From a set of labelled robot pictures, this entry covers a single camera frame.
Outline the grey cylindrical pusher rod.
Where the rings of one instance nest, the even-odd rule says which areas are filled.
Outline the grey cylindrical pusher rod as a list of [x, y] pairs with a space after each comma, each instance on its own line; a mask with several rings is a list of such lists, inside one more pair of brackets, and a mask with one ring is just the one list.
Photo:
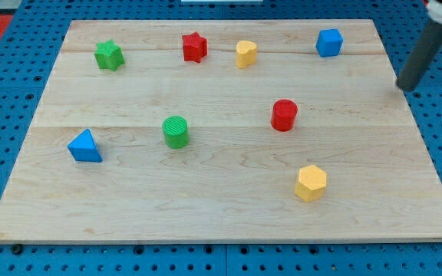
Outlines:
[[403, 92], [413, 91], [442, 45], [442, 24], [429, 18], [417, 43], [397, 76], [396, 85]]

